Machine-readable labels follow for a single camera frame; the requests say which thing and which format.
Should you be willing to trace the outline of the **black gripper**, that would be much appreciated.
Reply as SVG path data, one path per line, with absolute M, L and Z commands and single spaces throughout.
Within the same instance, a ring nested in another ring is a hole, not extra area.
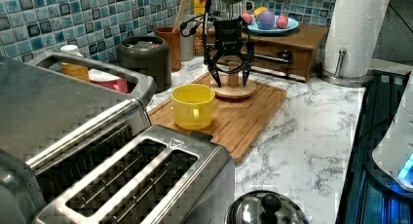
M 251 64 L 254 60 L 254 43 L 245 42 L 246 52 L 242 51 L 244 41 L 242 38 L 244 20 L 242 18 L 219 20 L 213 23 L 215 31 L 214 47 L 206 45 L 204 50 L 204 64 L 218 87 L 221 87 L 217 61 L 223 56 L 240 56 L 242 60 L 243 85 L 246 86 Z

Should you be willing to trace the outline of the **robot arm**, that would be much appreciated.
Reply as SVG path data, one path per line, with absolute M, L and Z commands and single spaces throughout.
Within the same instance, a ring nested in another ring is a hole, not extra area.
M 244 0 L 221 1 L 228 7 L 232 7 Z M 235 19 L 212 19 L 211 5 L 212 0 L 206 0 L 203 16 L 204 64 L 218 87 L 221 87 L 220 72 L 231 75 L 240 71 L 243 72 L 243 85 L 245 86 L 254 60 L 254 43 L 250 39 L 247 23 L 241 16 Z M 210 21 L 212 21 L 215 32 L 213 45 L 207 42 L 207 25 Z M 223 70 L 217 66 L 217 61 L 223 56 L 237 56 L 242 63 L 234 70 Z

